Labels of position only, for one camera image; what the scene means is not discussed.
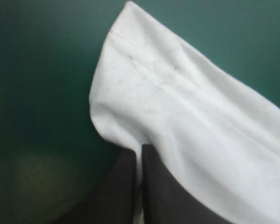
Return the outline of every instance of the green wall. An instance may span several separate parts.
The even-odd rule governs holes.
[[[118,151],[88,92],[123,0],[0,0],[0,224],[44,224],[101,180]],[[280,108],[280,0],[138,0]]]

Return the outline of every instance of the dark green surface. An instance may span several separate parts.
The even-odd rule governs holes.
[[[123,0],[0,0],[0,224],[44,224],[105,176],[117,151],[88,92]],[[280,108],[280,0],[139,0]]]

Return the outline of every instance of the seam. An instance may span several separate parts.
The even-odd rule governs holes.
[[[109,46],[111,46],[112,48],[114,48],[116,51],[122,53],[125,57],[129,57],[129,55],[128,55],[127,53],[125,53],[125,52],[119,50],[119,49],[116,48],[114,45],[112,45],[112,44],[109,43]],[[156,75],[158,78],[161,78],[161,79],[163,79],[164,81],[167,82],[166,79],[164,79],[163,77],[161,77],[161,76],[155,74],[155,72],[154,72],[153,70],[151,70],[149,67],[145,66],[145,65],[144,65],[143,63],[141,63],[139,60],[137,60],[137,59],[135,59],[135,58],[134,58],[134,60],[135,60],[138,64],[140,64],[141,66],[143,66],[144,68],[146,68],[147,70],[151,71],[152,74]],[[274,150],[274,149],[272,149],[272,148],[266,146],[264,143],[262,143],[262,141],[258,140],[258,138],[255,137],[253,134],[251,134],[251,133],[247,132],[246,130],[244,130],[243,128],[239,127],[237,124],[235,124],[235,123],[232,121],[232,119],[230,119],[230,118],[228,118],[228,117],[222,115],[222,114],[219,113],[219,111],[217,111],[214,107],[211,107],[211,106],[205,104],[203,101],[199,100],[198,98],[195,98],[195,97],[193,96],[193,94],[191,94],[191,96],[192,96],[192,98],[194,98],[195,100],[199,101],[201,104],[205,105],[205,106],[206,106],[207,108],[209,108],[211,111],[213,111],[213,112],[215,112],[216,114],[218,114],[221,118],[225,119],[226,121],[228,121],[229,123],[231,123],[232,125],[234,125],[237,129],[239,129],[240,131],[242,131],[243,133],[245,133],[248,137],[250,137],[251,139],[253,139],[253,140],[256,141],[257,143],[261,144],[264,148],[268,149],[269,151],[271,151],[272,153],[274,153],[274,154],[276,154],[278,157],[280,157],[280,153],[278,153],[278,152],[276,152],[276,150]]]
[[[218,99],[216,97],[214,97],[210,92],[208,92],[206,89],[204,89],[202,86],[198,85],[196,82],[194,82],[193,80],[188,79],[188,77],[186,75],[184,75],[183,73],[181,73],[179,70],[175,70],[174,67],[171,64],[166,64],[165,62],[163,62],[160,59],[157,59],[157,56],[154,54],[151,54],[147,51],[145,51],[142,47],[140,47],[139,45],[135,44],[134,42],[126,39],[125,37],[121,36],[119,33],[117,33],[116,31],[114,31],[113,29],[110,30],[113,34],[115,34],[116,36],[118,36],[119,38],[125,40],[126,42],[129,42],[130,44],[132,44],[133,46],[139,48],[141,51],[143,51],[144,53],[150,55],[157,63],[160,63],[166,67],[169,67],[173,72],[179,74],[181,77],[183,77],[184,79],[186,79],[188,82],[191,82],[193,85],[195,85],[196,87],[198,87],[199,89],[201,89],[203,92],[205,92],[210,98],[215,99],[216,101],[221,102],[222,104],[224,104],[224,106],[226,108],[229,108],[230,110],[232,110],[233,112],[235,112],[237,115],[239,115],[240,117],[250,121],[252,123],[252,125],[254,127],[256,127],[257,129],[260,128],[258,125],[256,125],[252,119],[248,118],[247,116],[245,116],[244,114],[240,113],[238,110],[234,109],[234,107],[232,106],[228,106],[228,103],[226,103],[225,101]],[[277,138],[275,138],[274,136],[272,136],[269,132],[267,131],[262,131],[263,133],[265,133],[266,135],[268,135],[269,137],[271,137],[272,139],[274,139],[274,141],[278,142],[280,144],[280,140],[278,140]]]

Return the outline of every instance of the white fabric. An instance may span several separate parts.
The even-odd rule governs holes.
[[[104,139],[138,159],[153,144],[178,182],[225,219],[280,224],[280,109],[132,2],[107,35],[90,106]],[[138,172],[140,182],[140,163]]]

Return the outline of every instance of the fabric fold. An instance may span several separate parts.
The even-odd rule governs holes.
[[[133,2],[104,42],[90,114],[104,139],[136,152],[137,189],[141,146],[152,144],[211,211],[235,224],[280,224],[280,109]]]

